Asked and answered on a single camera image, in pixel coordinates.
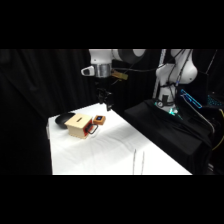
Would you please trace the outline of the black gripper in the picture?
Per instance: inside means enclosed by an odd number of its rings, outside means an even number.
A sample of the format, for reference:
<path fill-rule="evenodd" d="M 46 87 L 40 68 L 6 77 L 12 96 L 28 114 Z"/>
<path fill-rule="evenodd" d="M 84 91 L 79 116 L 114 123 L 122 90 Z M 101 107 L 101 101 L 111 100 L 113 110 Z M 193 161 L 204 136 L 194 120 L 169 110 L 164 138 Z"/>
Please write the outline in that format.
<path fill-rule="evenodd" d="M 100 78 L 97 80 L 97 97 L 100 104 L 105 103 L 107 111 L 111 111 L 113 107 L 112 93 L 110 92 L 110 79 Z"/>

